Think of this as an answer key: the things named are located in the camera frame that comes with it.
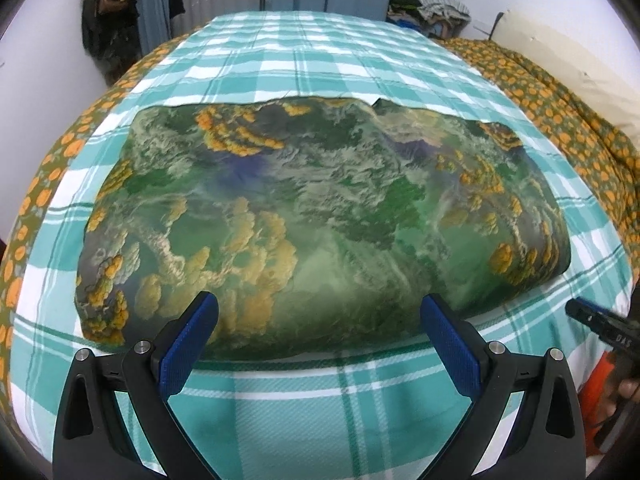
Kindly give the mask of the right hand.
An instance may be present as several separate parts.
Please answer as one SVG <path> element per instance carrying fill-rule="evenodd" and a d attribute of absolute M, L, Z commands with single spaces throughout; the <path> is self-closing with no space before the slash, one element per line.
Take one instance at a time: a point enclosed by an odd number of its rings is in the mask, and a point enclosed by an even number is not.
<path fill-rule="evenodd" d="M 611 375 L 604 384 L 598 409 L 598 421 L 613 416 L 617 411 L 619 400 L 639 402 L 638 379 L 620 379 Z"/>

